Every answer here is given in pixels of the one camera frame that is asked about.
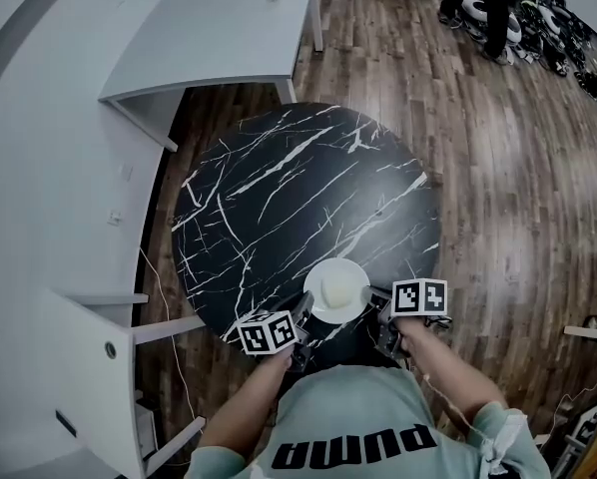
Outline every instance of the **black marble tabletop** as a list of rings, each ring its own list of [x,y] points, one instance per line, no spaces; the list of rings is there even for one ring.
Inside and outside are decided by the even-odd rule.
[[[285,105],[241,121],[182,185],[174,261],[206,325],[240,345],[237,322],[302,292],[328,257],[360,264],[372,285],[432,275],[438,202],[390,130],[352,110]],[[375,310],[344,325],[309,322],[314,358],[343,361],[373,346]]]

